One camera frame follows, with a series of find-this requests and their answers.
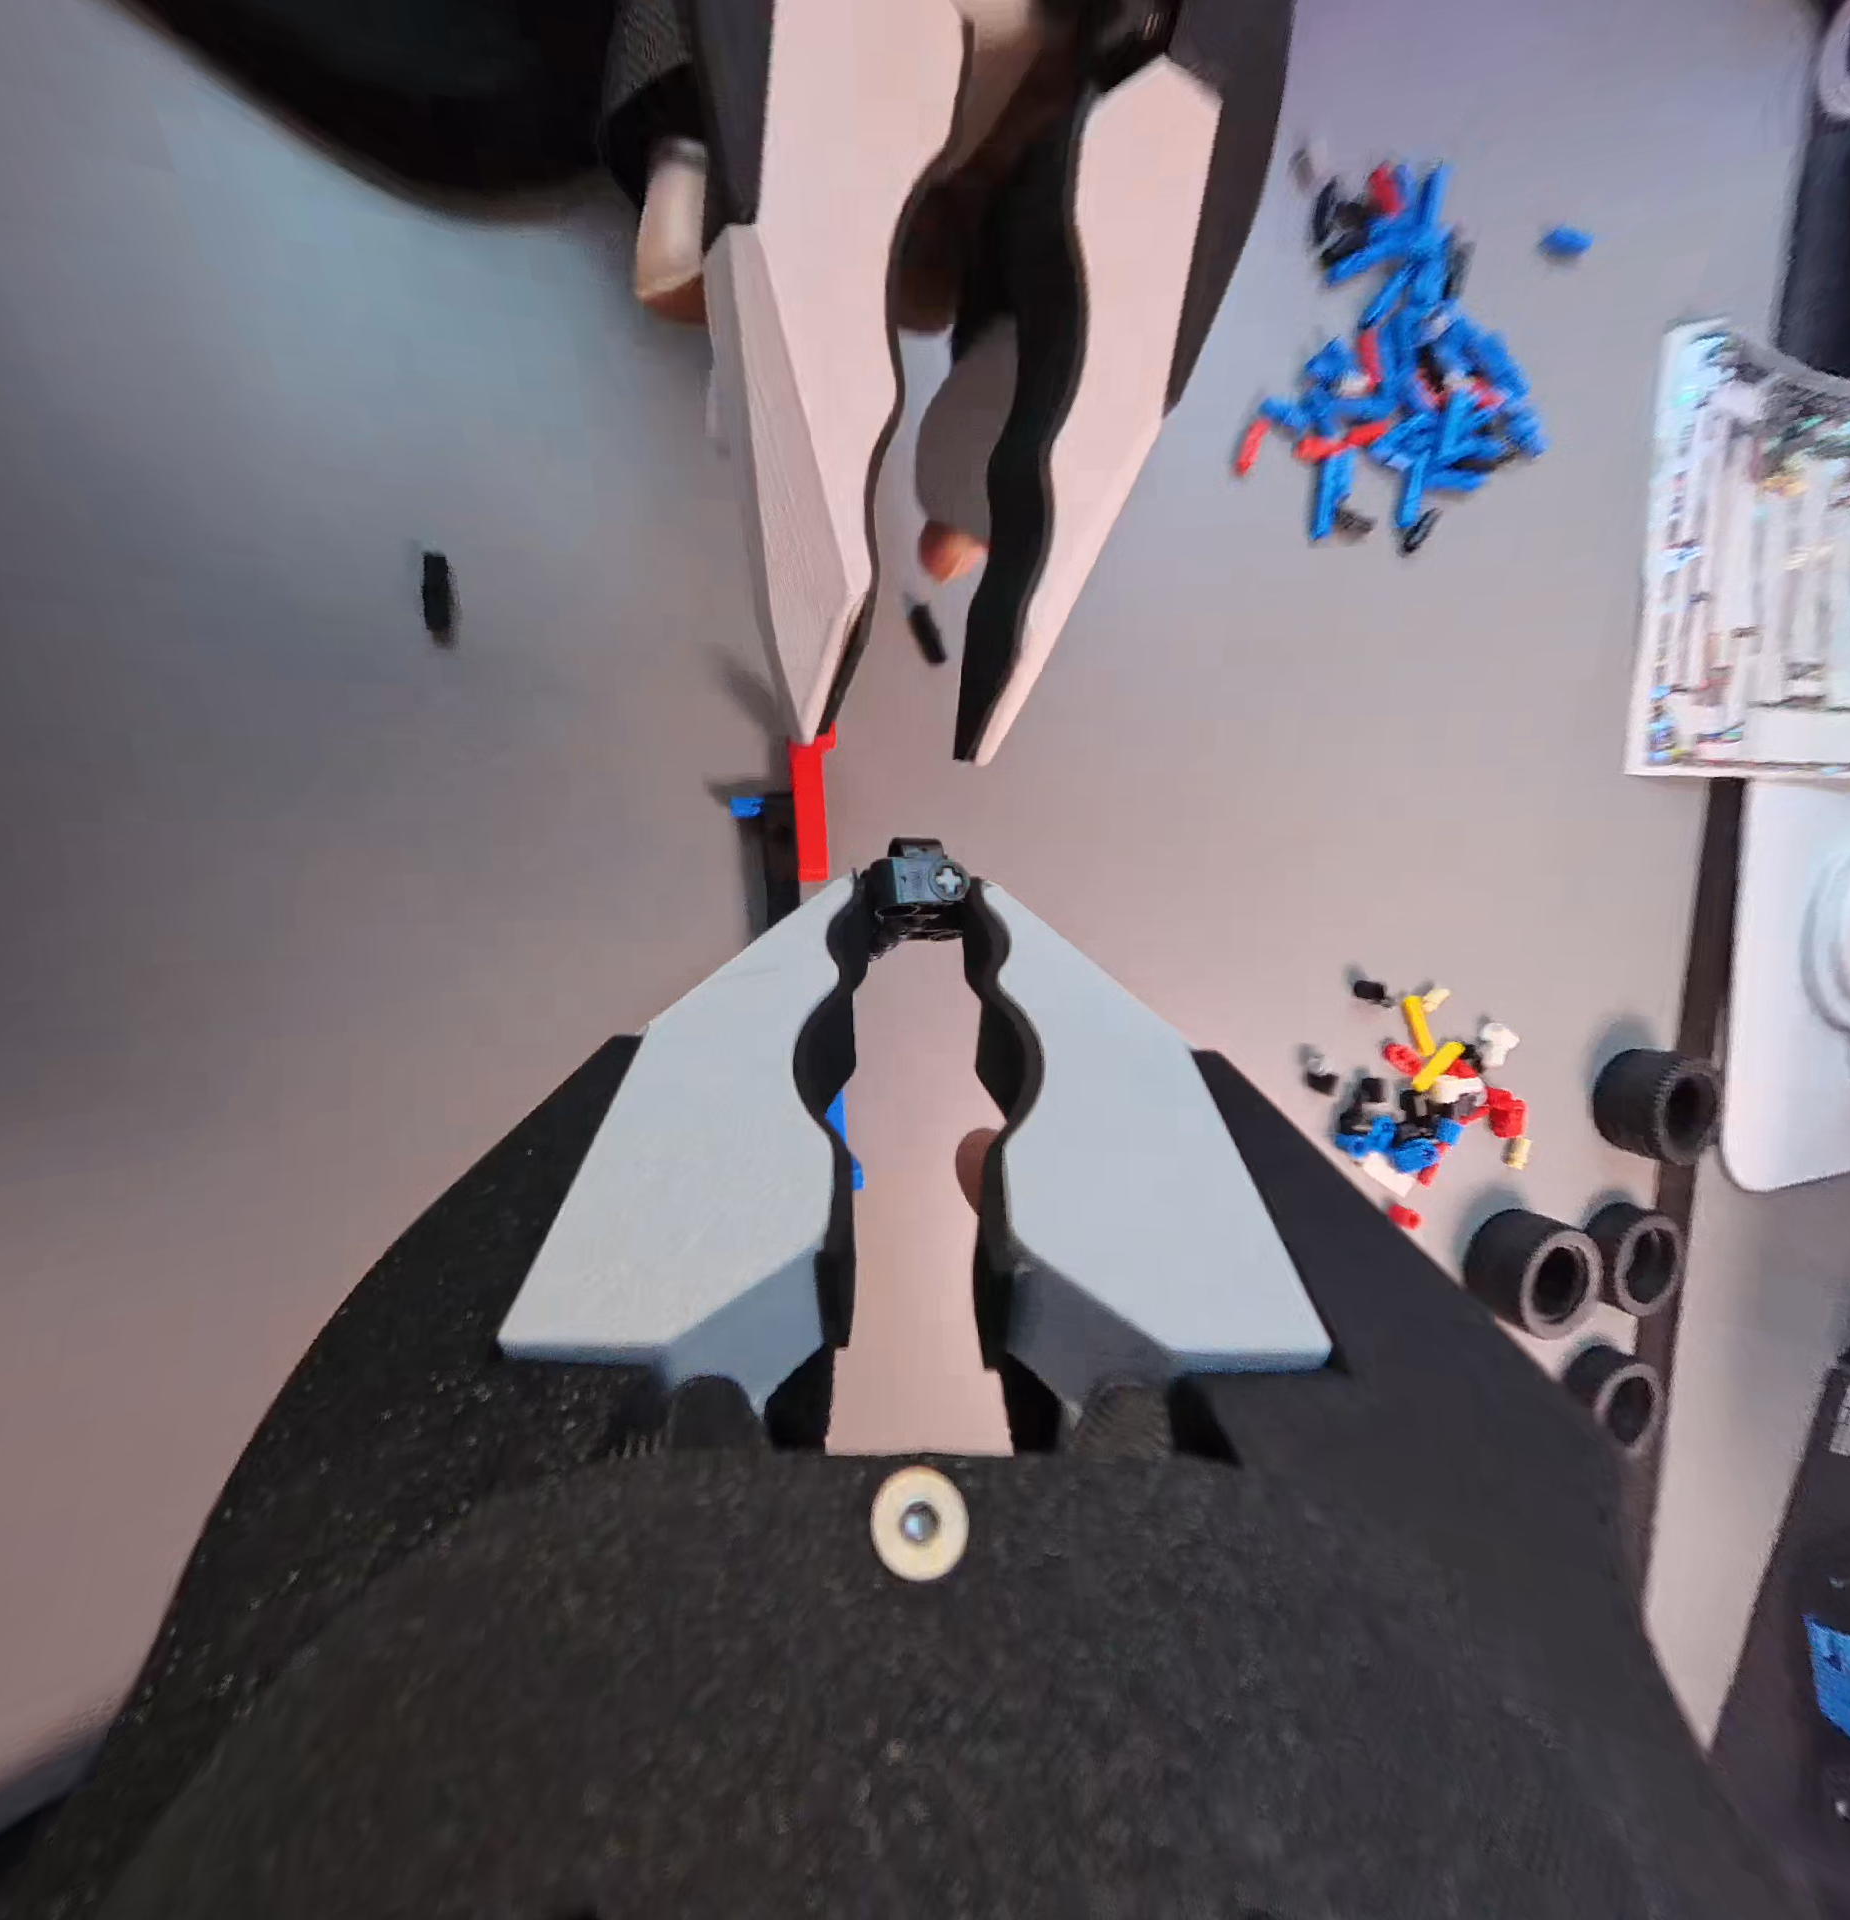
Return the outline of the small black lego connector assembly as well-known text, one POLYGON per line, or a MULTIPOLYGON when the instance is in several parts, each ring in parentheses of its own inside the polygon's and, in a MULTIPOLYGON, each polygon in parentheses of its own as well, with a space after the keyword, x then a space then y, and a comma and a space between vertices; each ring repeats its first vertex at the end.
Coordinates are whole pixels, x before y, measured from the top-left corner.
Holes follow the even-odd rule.
POLYGON ((968 923, 974 879, 942 840, 898 833, 859 874, 865 955, 908 944, 958 944, 968 923))

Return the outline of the white plastic part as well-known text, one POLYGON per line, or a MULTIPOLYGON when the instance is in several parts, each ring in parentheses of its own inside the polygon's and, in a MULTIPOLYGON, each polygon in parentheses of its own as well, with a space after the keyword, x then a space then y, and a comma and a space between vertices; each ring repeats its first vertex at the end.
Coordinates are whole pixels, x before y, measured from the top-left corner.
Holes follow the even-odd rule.
POLYGON ((1745 797, 1722 1156, 1749 1192, 1850 1174, 1850 781, 1745 797))

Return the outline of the black lego beam assembly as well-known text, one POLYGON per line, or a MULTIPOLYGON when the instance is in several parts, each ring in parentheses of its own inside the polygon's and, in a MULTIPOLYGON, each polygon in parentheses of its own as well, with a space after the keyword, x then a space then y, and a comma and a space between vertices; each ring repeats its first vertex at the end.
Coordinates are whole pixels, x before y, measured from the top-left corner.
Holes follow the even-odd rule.
POLYGON ((832 879, 825 766, 837 726, 785 745, 785 784, 727 791, 723 812, 738 832, 754 933, 789 918, 832 879))

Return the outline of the lego race car model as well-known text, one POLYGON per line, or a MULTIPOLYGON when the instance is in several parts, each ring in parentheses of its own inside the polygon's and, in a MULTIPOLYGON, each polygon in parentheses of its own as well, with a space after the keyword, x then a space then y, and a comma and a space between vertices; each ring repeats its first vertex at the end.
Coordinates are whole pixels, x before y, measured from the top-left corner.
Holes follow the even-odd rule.
POLYGON ((1824 1375, 1711 1760, 1805 1912, 1850 1918, 1850 1345, 1824 1375))

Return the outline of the lego instruction booklet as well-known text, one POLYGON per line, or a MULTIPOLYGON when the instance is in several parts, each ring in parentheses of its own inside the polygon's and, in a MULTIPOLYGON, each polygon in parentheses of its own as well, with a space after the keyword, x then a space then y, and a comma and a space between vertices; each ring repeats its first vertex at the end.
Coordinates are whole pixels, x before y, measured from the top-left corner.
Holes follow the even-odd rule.
POLYGON ((1624 768, 1850 784, 1850 378, 1662 341, 1624 768))

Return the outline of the person's left hand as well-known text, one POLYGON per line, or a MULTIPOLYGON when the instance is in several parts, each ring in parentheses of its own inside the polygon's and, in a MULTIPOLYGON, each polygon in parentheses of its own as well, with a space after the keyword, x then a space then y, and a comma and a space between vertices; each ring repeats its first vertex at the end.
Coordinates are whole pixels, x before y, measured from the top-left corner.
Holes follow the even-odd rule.
MULTIPOLYGON (((978 289, 981 225, 995 192, 1048 130, 1029 99, 1014 99, 997 123, 942 177, 911 216, 899 249, 898 327, 914 338, 949 338, 961 299, 978 289)), ((670 138, 645 177, 631 259, 631 289, 654 316, 705 324, 702 217, 705 152, 670 138)), ((922 512, 916 565, 932 584, 974 572, 987 553, 983 502, 989 442, 1003 420, 1009 341, 954 348, 917 422, 914 491, 922 512)))

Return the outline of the pile of blue lego pins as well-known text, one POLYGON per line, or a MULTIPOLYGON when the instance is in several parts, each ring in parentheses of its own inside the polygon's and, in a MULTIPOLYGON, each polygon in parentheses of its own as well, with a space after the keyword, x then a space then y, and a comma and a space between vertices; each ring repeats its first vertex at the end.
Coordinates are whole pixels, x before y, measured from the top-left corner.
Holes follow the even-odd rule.
POLYGON ((1377 160, 1324 176, 1306 245, 1345 324, 1262 396, 1231 447, 1248 478, 1280 447, 1306 474, 1304 537, 1355 543, 1387 527, 1411 559, 1453 502, 1551 447, 1532 375, 1510 338, 1467 304, 1476 244, 1450 207, 1443 158, 1377 160))

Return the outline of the pile of mixed lego parts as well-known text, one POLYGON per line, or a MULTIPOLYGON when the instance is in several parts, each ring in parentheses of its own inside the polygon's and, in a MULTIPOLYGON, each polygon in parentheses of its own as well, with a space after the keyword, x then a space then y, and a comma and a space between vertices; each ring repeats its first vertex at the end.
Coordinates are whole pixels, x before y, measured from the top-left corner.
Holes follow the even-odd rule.
POLYGON ((1345 1068, 1304 1046, 1297 1074, 1327 1106, 1327 1147, 1379 1193, 1385 1219, 1417 1235, 1426 1196, 1467 1139, 1488 1141, 1495 1163, 1526 1174, 1532 1107, 1507 1079, 1520 1030, 1488 1016, 1450 1024, 1453 996, 1439 980, 1391 987, 1348 969, 1343 990, 1353 1007, 1379 1017, 1373 1060, 1345 1068))

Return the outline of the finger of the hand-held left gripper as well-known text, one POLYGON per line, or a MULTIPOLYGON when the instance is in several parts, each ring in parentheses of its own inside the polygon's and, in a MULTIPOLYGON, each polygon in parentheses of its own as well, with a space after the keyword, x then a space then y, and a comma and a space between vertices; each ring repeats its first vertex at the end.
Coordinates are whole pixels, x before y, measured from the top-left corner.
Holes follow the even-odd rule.
POLYGON ((703 3, 720 423, 793 739, 833 722, 879 582, 873 498, 904 398, 896 245, 966 73, 954 3, 703 3))
POLYGON ((1147 59, 1085 88, 995 204, 1012 369, 961 633, 961 761, 1012 731, 1160 433, 1219 118, 1218 92, 1147 59))

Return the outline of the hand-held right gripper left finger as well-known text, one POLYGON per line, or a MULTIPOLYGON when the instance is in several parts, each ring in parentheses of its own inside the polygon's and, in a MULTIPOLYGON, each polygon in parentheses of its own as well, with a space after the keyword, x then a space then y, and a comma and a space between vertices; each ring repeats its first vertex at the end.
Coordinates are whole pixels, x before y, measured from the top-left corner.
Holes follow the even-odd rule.
POLYGON ((498 1327, 509 1360, 727 1379, 778 1448, 820 1451, 855 1299, 851 1161, 869 914, 854 877, 675 997, 622 1074, 498 1327))

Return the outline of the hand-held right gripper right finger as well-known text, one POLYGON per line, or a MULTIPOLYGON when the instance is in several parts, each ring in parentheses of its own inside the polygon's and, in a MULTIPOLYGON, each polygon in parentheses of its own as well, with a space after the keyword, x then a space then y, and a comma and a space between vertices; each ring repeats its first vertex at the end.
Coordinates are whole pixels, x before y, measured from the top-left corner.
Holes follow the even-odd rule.
POLYGON ((1014 1451, 1094 1394, 1310 1375, 1334 1341, 1189 1042, 994 879, 966 899, 978 1172, 971 1303, 1014 1451))

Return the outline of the black flat box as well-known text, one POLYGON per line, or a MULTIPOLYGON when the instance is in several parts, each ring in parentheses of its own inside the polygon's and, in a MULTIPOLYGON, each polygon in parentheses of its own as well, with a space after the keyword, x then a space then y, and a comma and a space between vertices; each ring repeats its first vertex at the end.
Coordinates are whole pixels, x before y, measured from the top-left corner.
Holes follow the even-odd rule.
POLYGON ((1850 122, 1813 127, 1799 161, 1776 348, 1850 379, 1850 122))

